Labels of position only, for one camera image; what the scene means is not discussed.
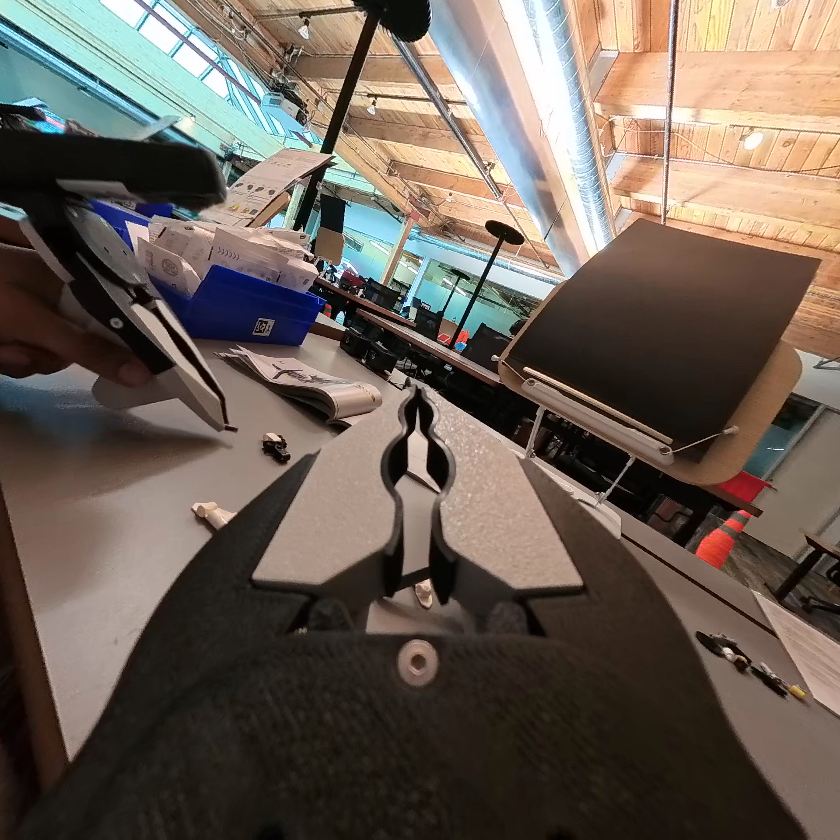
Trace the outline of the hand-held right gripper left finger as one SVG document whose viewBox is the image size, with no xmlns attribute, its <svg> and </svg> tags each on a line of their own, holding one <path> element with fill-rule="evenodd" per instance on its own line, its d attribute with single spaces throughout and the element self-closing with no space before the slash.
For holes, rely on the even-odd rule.
<svg viewBox="0 0 840 840">
<path fill-rule="evenodd" d="M 403 578 L 408 438 L 420 390 L 382 406 L 314 457 L 255 567 L 256 585 L 283 592 L 373 601 Z"/>
</svg>

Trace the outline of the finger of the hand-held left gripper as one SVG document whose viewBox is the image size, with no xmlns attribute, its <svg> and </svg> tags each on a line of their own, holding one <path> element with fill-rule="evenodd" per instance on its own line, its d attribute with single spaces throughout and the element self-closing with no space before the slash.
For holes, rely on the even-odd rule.
<svg viewBox="0 0 840 840">
<path fill-rule="evenodd" d="M 150 373 L 134 387 L 128 407 L 181 402 L 217 431 L 228 427 L 226 398 L 204 357 L 167 303 L 140 297 L 128 304 L 128 346 Z"/>
</svg>

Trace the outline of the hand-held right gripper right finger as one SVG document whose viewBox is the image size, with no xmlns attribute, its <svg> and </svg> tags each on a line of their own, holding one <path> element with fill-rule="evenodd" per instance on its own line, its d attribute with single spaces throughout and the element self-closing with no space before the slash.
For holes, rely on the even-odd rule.
<svg viewBox="0 0 840 840">
<path fill-rule="evenodd" d="M 418 389 L 425 470 L 438 490 L 429 578 L 464 608 L 577 595 L 585 587 L 522 460 L 442 397 Z"/>
</svg>

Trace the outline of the lego instruction booklet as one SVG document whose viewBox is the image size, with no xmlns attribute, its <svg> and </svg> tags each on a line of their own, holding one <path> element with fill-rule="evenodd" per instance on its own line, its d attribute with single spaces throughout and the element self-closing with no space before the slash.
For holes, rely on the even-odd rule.
<svg viewBox="0 0 840 840">
<path fill-rule="evenodd" d="M 374 385 L 325 374 L 293 358 L 269 357 L 242 347 L 215 355 L 273 393 L 321 413 L 330 425 L 352 426 L 383 405 Z"/>
</svg>

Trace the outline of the small lego subassembly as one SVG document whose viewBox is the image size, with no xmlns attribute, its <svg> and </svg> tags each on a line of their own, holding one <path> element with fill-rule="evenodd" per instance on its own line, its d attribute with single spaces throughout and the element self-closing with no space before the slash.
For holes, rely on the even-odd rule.
<svg viewBox="0 0 840 840">
<path fill-rule="evenodd" d="M 785 682 L 765 663 L 754 663 L 732 638 L 719 633 L 695 631 L 697 642 L 707 651 L 727 660 L 739 673 L 750 673 L 781 697 L 793 697 L 799 701 L 808 698 L 803 688 Z"/>
</svg>

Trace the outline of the person's left hand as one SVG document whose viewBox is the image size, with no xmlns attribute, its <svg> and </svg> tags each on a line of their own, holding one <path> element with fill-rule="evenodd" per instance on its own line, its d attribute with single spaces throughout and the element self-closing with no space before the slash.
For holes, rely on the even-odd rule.
<svg viewBox="0 0 840 840">
<path fill-rule="evenodd" d="M 30 248 L 1 244 L 1 373 L 22 379 L 72 364 L 135 387 L 152 374 L 129 350 L 81 331 L 59 311 L 61 279 Z"/>
</svg>

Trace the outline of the blue plastic bin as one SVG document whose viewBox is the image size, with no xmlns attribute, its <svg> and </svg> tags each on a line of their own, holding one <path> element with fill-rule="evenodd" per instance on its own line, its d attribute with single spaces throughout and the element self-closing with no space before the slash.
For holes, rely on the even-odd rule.
<svg viewBox="0 0 840 840">
<path fill-rule="evenodd" d="M 195 339 L 298 346 L 312 329 L 325 300 L 223 266 L 212 266 L 196 289 L 186 293 L 185 273 L 174 256 L 144 260 L 153 288 L 185 331 Z"/>
</svg>

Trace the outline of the stack of white paper bags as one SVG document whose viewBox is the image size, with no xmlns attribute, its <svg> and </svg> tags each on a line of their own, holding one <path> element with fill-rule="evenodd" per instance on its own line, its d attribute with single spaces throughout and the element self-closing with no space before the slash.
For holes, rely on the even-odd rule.
<svg viewBox="0 0 840 840">
<path fill-rule="evenodd" d="M 149 233 L 133 241 L 140 263 L 151 279 L 189 298 L 214 267 L 309 291 L 319 275 L 307 252 L 309 237 L 267 223 L 286 206 L 296 184 L 331 162 L 331 154 L 281 150 L 238 178 L 226 199 L 198 220 L 152 217 Z"/>
</svg>

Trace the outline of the silver laptop stand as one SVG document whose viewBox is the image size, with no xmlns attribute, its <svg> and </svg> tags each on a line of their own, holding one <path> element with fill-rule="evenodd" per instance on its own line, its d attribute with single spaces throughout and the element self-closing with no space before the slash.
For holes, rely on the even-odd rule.
<svg viewBox="0 0 840 840">
<path fill-rule="evenodd" d="M 604 505 L 606 499 L 620 484 L 621 479 L 637 459 L 642 459 L 651 466 L 664 469 L 673 466 L 678 453 L 718 437 L 735 435 L 740 430 L 738 425 L 730 425 L 720 432 L 675 448 L 671 437 L 577 391 L 569 385 L 556 381 L 528 366 L 524 368 L 524 374 L 526 376 L 521 388 L 526 396 L 535 397 L 538 405 L 532 431 L 528 438 L 528 445 L 525 449 L 525 459 L 534 459 L 536 456 L 534 451 L 536 440 L 546 412 L 583 428 L 627 453 L 627 461 L 618 473 L 617 478 L 590 503 L 590 507 L 593 509 Z"/>
</svg>

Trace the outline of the black charger dock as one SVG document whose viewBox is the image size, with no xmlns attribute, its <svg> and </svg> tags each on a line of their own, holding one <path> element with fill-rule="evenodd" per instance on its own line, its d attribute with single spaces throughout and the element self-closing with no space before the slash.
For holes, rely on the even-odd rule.
<svg viewBox="0 0 840 840">
<path fill-rule="evenodd" d="M 396 367 L 397 357 L 391 350 L 356 329 L 344 331 L 340 348 L 375 373 L 389 375 Z"/>
</svg>

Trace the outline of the orange traffic cone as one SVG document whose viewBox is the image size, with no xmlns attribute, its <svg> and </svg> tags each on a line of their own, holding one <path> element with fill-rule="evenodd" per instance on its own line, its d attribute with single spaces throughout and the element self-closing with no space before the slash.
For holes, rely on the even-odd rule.
<svg viewBox="0 0 840 840">
<path fill-rule="evenodd" d="M 739 535 L 752 517 L 749 511 L 733 512 L 726 521 L 699 542 L 695 550 L 696 557 L 714 569 L 721 570 Z"/>
</svg>

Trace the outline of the black screen on tan board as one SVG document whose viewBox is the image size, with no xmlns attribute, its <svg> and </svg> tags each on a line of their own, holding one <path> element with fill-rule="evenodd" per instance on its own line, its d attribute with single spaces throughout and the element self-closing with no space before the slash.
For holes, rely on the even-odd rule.
<svg viewBox="0 0 840 840">
<path fill-rule="evenodd" d="M 343 226 L 347 203 L 339 197 L 320 195 L 320 224 L 313 243 L 316 257 L 337 266 L 343 258 Z"/>
</svg>

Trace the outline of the tablet on white stand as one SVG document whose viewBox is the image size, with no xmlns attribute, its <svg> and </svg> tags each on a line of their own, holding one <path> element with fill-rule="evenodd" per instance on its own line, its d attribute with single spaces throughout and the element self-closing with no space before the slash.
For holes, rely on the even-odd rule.
<svg viewBox="0 0 840 840">
<path fill-rule="evenodd" d="M 528 366 L 675 448 L 738 425 L 671 467 L 651 465 L 687 484 L 720 485 L 745 466 L 802 375 L 783 336 L 820 265 L 637 220 L 541 302 L 502 352 L 499 376 L 537 404 L 522 390 Z"/>
</svg>

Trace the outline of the printed white paper sheet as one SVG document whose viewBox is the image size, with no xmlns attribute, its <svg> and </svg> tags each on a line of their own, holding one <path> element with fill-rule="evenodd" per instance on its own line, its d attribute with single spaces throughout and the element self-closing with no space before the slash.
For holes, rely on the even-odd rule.
<svg viewBox="0 0 840 840">
<path fill-rule="evenodd" d="M 838 643 L 759 592 L 752 595 L 802 677 L 805 693 L 838 718 Z"/>
</svg>

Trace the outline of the silver ventilation duct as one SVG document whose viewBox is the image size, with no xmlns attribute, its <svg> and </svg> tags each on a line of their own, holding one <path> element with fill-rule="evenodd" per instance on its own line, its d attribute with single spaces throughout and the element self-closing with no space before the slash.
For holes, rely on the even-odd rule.
<svg viewBox="0 0 840 840">
<path fill-rule="evenodd" d="M 616 234 L 594 110 L 596 6 L 432 2 L 432 40 L 567 277 Z"/>
</svg>

